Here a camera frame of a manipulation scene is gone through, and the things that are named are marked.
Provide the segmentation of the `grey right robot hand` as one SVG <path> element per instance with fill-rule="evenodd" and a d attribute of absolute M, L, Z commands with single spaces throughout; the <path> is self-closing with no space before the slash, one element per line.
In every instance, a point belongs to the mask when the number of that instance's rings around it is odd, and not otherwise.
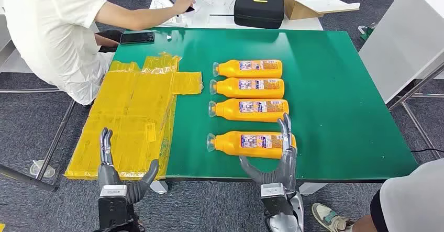
<path fill-rule="evenodd" d="M 287 194 L 296 192 L 296 142 L 293 141 L 292 123 L 287 113 L 277 120 L 283 138 L 282 155 L 277 168 L 271 172 L 261 172 L 248 161 L 247 157 L 240 156 L 240 165 L 251 179 L 260 184 L 282 183 Z"/>

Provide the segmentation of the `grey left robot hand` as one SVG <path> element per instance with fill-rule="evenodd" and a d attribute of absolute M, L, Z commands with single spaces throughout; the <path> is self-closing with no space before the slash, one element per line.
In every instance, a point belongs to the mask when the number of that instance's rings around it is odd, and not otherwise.
<path fill-rule="evenodd" d="M 100 159 L 101 163 L 98 167 L 98 183 L 102 189 L 105 185 L 123 185 L 119 173 L 114 167 L 113 157 L 111 153 L 110 139 L 113 131 L 103 128 L 99 136 Z M 147 173 L 141 180 L 126 185 L 126 198 L 128 204 L 135 204 L 143 199 L 150 184 L 154 181 L 159 171 L 159 161 L 154 159 L 150 163 Z"/>

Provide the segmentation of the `person's right hand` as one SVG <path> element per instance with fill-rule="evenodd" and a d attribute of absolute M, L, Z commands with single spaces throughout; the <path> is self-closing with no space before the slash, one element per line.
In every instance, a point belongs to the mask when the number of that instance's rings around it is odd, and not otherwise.
<path fill-rule="evenodd" d="M 195 4 L 195 0 L 176 0 L 173 5 L 173 14 L 179 15 L 186 13 L 189 7 Z"/>

